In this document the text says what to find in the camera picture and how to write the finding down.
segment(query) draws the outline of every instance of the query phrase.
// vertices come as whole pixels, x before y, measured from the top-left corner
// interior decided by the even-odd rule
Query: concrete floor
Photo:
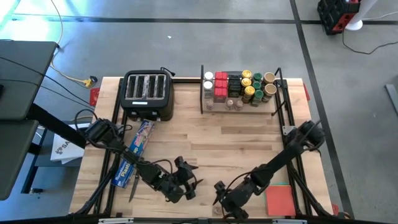
[[[294,19],[289,0],[54,2],[63,16]],[[318,0],[295,2],[302,20],[318,20]],[[380,0],[367,17],[398,11],[395,3],[395,0]],[[21,1],[14,13],[20,17],[17,14],[56,15],[50,1],[40,0]],[[0,39],[58,40],[59,22],[47,22],[40,16],[22,17],[22,21],[9,21],[0,30]],[[398,21],[398,14],[383,20]],[[311,82],[308,75],[308,61],[303,57],[294,23],[139,23],[116,19],[115,22],[64,22],[63,28],[60,43],[63,52],[57,55],[55,64],[73,77],[96,75],[100,80],[105,76],[123,76],[129,70],[161,66],[179,77],[197,77],[200,65],[204,64],[205,70],[274,71],[282,67],[285,77],[303,78],[312,99],[309,104],[313,119],[317,120],[325,109],[355,218],[396,222],[398,173],[394,168],[398,152],[393,136],[398,134],[398,116],[383,86],[387,83],[398,86],[398,45],[379,49],[372,55],[360,55],[343,46],[341,35],[329,37],[320,25],[302,25],[317,81],[317,86],[312,86],[314,81],[311,79]],[[396,25],[367,25],[357,32],[346,32],[345,39],[355,49],[369,51],[377,45],[396,41],[397,32]],[[47,75],[88,99],[87,89],[52,70]],[[43,85],[63,93],[48,80]],[[318,87],[320,95],[314,95],[313,88],[316,93]],[[46,90],[39,91],[35,102],[65,121],[82,109]],[[330,160],[326,144],[321,150],[331,200],[341,208],[331,166],[334,161]],[[37,176],[34,186],[53,190],[37,198],[19,194],[28,166],[29,157],[12,195],[0,202],[0,209],[9,211],[0,213],[0,220],[66,215],[78,170],[39,169],[42,174]],[[11,211],[18,211],[18,216]]]

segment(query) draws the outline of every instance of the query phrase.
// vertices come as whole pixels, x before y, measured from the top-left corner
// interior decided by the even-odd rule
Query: white label
[[[147,105],[148,102],[132,102],[134,105]]]

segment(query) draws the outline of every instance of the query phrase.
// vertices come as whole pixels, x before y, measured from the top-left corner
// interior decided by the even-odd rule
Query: black desk
[[[45,74],[57,46],[55,42],[0,41],[0,56]],[[32,143],[38,124],[77,146],[85,146],[86,141],[73,128],[33,103],[44,78],[0,58],[0,84],[4,85],[0,97],[0,200],[8,198],[27,152],[36,157],[40,152],[40,145]],[[22,189],[24,193],[29,191],[37,170],[35,159]]]

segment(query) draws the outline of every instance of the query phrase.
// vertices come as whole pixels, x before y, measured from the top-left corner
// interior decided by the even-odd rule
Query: red mat
[[[292,187],[274,185],[266,188],[267,213],[269,216],[295,216]]]

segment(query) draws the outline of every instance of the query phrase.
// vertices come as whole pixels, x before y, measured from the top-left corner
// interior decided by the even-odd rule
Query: white cap
[[[211,81],[205,81],[203,84],[206,90],[210,90],[213,87],[213,83]]]
[[[211,72],[205,73],[205,80],[212,80],[214,75]]]

